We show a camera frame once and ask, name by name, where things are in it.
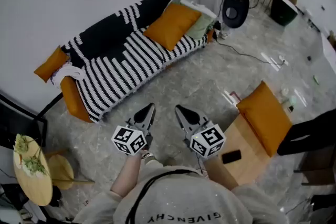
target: orange chair cushion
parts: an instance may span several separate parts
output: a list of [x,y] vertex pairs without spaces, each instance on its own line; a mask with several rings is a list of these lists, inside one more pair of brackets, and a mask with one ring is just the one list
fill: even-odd
[[262,81],[237,107],[272,157],[292,126],[279,101]]
[[64,101],[67,104],[70,114],[83,121],[92,123],[89,117],[89,113],[86,110],[82,99],[80,98],[76,83],[73,78],[64,77],[60,86],[62,89]]
[[200,16],[201,13],[199,11],[184,5],[171,3],[143,34],[167,50],[172,51]]
[[51,75],[69,60],[69,56],[64,53],[60,46],[52,53],[48,60],[39,66],[34,73],[47,83]]

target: round wooden table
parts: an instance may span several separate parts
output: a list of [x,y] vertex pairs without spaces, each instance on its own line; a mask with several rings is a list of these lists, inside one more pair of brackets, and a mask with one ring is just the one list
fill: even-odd
[[[28,151],[26,153],[21,154],[22,158],[28,158],[34,156],[34,154],[38,154],[38,151],[40,150],[40,146],[33,141],[33,139],[29,136],[25,136],[27,141],[30,142],[28,144]],[[48,163],[46,161],[46,158],[41,151],[40,153],[40,160],[42,165],[44,166],[46,170],[46,174],[43,175],[41,178],[37,176],[28,176],[23,169],[17,168],[15,161],[14,161],[14,155],[13,155],[13,164],[14,164],[14,171],[17,178],[18,183],[20,184],[20,187],[24,191],[24,193],[27,195],[27,197],[34,202],[35,204],[39,206],[46,206],[50,203],[51,198],[53,197],[53,182],[50,177],[50,170],[48,167]]]

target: orange pillow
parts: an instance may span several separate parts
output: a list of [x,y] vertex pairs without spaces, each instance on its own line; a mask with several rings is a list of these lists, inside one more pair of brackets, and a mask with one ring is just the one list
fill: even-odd
[[200,16],[201,13],[196,10],[171,3],[143,34],[172,51]]
[[70,57],[62,51],[61,47],[58,46],[57,49],[48,58],[48,60],[39,66],[34,71],[34,73],[42,78],[45,83],[47,83],[51,75],[62,65],[64,65],[64,63],[69,60],[69,58]]
[[272,157],[292,126],[279,101],[262,81],[237,107]]

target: marble floor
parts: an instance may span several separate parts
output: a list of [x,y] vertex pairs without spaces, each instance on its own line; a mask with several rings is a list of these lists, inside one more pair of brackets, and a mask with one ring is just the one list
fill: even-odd
[[[74,118],[68,113],[64,101],[60,100],[46,114],[46,150],[69,147],[67,158],[75,168],[77,178],[91,179],[96,183],[75,185],[62,191],[63,206],[47,206],[48,212],[58,219],[75,216],[88,200],[110,187],[125,159],[125,155],[112,145],[111,135],[117,125],[123,125],[129,116],[149,102],[156,105],[151,151],[159,160],[174,157],[178,164],[193,167],[198,166],[197,159],[182,142],[184,134],[174,114],[176,104],[203,110],[225,130],[238,111],[223,97],[224,90],[236,91],[240,97],[245,97],[264,80],[278,98],[284,85],[290,91],[295,88],[303,94],[308,105],[298,104],[295,107],[290,115],[293,123],[312,119],[335,108],[336,87],[325,89],[317,85],[307,62],[307,52],[317,36],[300,16],[287,27],[282,27],[265,13],[264,7],[259,6],[249,12],[239,29],[231,30],[221,42],[262,60],[261,52],[279,62],[278,57],[282,55],[289,66],[283,65],[279,71],[212,42],[161,72],[108,113],[100,124],[89,124]],[[302,154],[275,156],[256,180],[256,184],[285,212],[312,194],[332,190],[329,186],[301,186],[302,175],[293,173],[301,158]],[[289,223],[304,221],[306,211],[304,202],[287,214]]]

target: wooden stool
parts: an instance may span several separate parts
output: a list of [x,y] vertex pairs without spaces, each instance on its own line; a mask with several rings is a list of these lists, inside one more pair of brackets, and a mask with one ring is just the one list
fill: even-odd
[[48,166],[50,175],[52,178],[52,184],[59,189],[69,189],[73,184],[94,184],[94,181],[81,181],[74,180],[73,169],[68,160],[59,155],[59,153],[65,152],[65,150],[59,150],[45,154],[46,157],[50,157],[48,160]]

